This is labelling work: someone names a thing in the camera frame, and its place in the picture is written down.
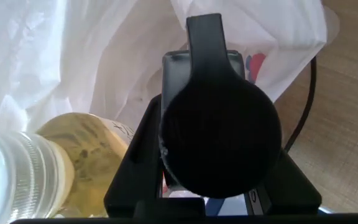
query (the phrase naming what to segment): white plastic bag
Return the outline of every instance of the white plastic bag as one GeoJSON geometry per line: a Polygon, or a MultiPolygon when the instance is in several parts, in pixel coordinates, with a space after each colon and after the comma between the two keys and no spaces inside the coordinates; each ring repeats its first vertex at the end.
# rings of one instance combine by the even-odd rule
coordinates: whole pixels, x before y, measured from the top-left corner
{"type": "Polygon", "coordinates": [[[210,12],[273,101],[327,41],[319,0],[0,0],[0,129],[72,111],[136,128],[185,18],[210,12]]]}

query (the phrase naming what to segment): plastic bottle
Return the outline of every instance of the plastic bottle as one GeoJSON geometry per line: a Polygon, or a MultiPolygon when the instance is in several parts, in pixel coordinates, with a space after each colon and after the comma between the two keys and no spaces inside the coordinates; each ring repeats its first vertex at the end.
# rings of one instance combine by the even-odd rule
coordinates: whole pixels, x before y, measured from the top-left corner
{"type": "Polygon", "coordinates": [[[0,132],[0,223],[105,217],[104,194],[133,134],[81,113],[57,116],[35,134],[0,132]]]}

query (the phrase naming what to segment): black cable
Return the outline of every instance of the black cable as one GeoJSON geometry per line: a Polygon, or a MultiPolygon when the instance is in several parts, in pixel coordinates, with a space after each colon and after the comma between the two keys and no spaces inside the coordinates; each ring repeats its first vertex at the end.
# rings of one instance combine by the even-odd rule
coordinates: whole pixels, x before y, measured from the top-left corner
{"type": "Polygon", "coordinates": [[[310,86],[309,86],[308,99],[306,101],[305,108],[303,109],[302,116],[299,119],[298,125],[292,132],[291,137],[288,139],[287,144],[284,147],[284,150],[286,152],[288,152],[291,149],[293,143],[295,142],[303,126],[305,125],[306,120],[308,119],[311,105],[313,104],[313,100],[314,100],[314,93],[316,90],[316,80],[317,80],[317,61],[316,61],[316,57],[314,57],[313,59],[311,59],[310,62],[310,86]]]}

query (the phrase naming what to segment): printed logo on bag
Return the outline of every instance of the printed logo on bag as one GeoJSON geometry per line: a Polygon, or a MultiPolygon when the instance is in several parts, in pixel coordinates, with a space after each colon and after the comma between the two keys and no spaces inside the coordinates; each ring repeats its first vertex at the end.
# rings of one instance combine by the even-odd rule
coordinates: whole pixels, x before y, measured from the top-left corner
{"type": "Polygon", "coordinates": [[[251,83],[256,82],[259,70],[266,58],[266,55],[262,53],[254,54],[253,56],[248,55],[246,58],[246,69],[248,71],[248,81],[251,83]]]}

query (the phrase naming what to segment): wooden floor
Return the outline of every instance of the wooden floor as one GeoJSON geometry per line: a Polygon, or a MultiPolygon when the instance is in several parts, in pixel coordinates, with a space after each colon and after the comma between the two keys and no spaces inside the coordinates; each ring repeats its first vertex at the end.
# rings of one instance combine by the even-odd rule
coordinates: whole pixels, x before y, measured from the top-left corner
{"type": "MultiPolygon", "coordinates": [[[[290,152],[337,212],[358,212],[358,1],[327,0],[339,16],[341,31],[318,55],[313,108],[290,152]]],[[[309,70],[277,101],[285,138],[305,105],[309,70]]]]}

